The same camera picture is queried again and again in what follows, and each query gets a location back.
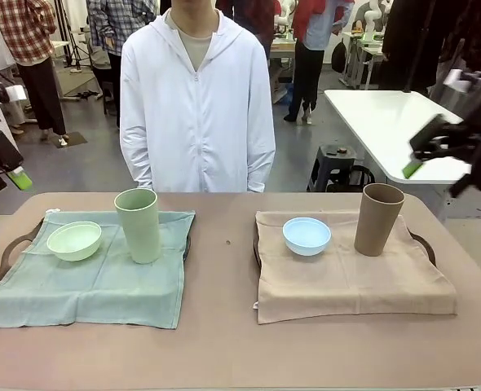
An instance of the green object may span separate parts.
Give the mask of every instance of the green object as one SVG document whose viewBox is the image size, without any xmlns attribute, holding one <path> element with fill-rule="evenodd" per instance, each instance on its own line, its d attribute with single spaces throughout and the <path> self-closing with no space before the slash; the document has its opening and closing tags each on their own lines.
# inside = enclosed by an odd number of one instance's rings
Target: green object
<svg viewBox="0 0 481 391">
<path fill-rule="evenodd" d="M 72 222 L 49 236 L 46 246 L 63 261 L 82 261 L 101 245 L 101 227 L 94 222 Z"/>
<path fill-rule="evenodd" d="M 20 190 L 28 190 L 32 187 L 32 181 L 25 171 L 19 167 L 10 173 L 7 173 L 7 177 L 18 187 Z"/>
<path fill-rule="evenodd" d="M 161 255 L 157 194 L 149 189 L 123 191 L 114 200 L 132 259 L 145 264 Z"/>
<path fill-rule="evenodd" d="M 0 282 L 0 327 L 87 322 L 176 328 L 194 216 L 159 212 L 161 256 L 140 265 L 130 257 L 115 211 L 47 213 L 36 239 Z M 99 224 L 101 245 L 85 261 L 61 261 L 46 241 L 59 227 L 81 221 Z"/>
<path fill-rule="evenodd" d="M 423 166 L 423 161 L 418 159 L 413 159 L 409 162 L 408 165 L 402 170 L 404 174 L 404 178 L 409 179 L 411 178 L 414 173 L 416 173 L 421 167 Z"/>
</svg>

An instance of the hand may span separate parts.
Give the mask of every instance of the hand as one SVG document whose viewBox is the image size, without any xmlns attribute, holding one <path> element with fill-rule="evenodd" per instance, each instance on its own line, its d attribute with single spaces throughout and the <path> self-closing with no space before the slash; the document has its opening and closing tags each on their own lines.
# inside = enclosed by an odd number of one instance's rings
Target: hand
<svg viewBox="0 0 481 391">
<path fill-rule="evenodd" d="M 112 37 L 105 37 L 104 41 L 110 49 L 113 49 L 115 47 Z"/>
<path fill-rule="evenodd" d="M 340 24 L 337 24 L 336 26 L 333 26 L 331 33 L 338 35 L 342 31 L 342 26 Z"/>
</svg>

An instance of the white jacket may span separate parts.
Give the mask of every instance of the white jacket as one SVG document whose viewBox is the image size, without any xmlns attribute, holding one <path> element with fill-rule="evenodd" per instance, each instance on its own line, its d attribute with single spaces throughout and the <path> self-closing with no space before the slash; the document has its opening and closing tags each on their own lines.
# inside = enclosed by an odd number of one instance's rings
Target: white jacket
<svg viewBox="0 0 481 391">
<path fill-rule="evenodd" d="M 275 155 L 266 56 L 219 14 L 197 72 L 165 16 L 123 46 L 121 150 L 140 187 L 264 191 Z"/>
</svg>

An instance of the plaid shirt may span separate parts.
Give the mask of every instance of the plaid shirt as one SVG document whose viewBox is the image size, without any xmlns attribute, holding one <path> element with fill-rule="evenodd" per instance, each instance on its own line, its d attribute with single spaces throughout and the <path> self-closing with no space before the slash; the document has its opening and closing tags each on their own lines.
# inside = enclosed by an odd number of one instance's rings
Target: plaid shirt
<svg viewBox="0 0 481 391">
<path fill-rule="evenodd" d="M 156 19 L 155 0 L 86 1 L 92 42 L 113 55 L 121 55 L 128 37 Z M 106 37 L 113 39 L 113 47 L 108 46 Z"/>
<path fill-rule="evenodd" d="M 273 41 L 273 24 L 275 17 L 274 0 L 217 0 L 215 6 L 230 19 L 251 33 L 259 36 L 263 42 Z"/>
<path fill-rule="evenodd" d="M 16 63 L 35 64 L 54 53 L 54 18 L 47 0 L 0 0 L 0 31 Z"/>
</svg>

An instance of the green bowl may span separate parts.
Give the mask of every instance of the green bowl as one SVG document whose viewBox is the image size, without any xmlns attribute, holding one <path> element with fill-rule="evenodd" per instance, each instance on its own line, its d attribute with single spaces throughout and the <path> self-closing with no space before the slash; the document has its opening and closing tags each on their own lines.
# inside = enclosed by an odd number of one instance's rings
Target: green bowl
<svg viewBox="0 0 481 391">
<path fill-rule="evenodd" d="M 63 261 L 82 261 L 101 245 L 101 227 L 94 222 L 72 222 L 52 232 L 46 246 Z"/>
</svg>

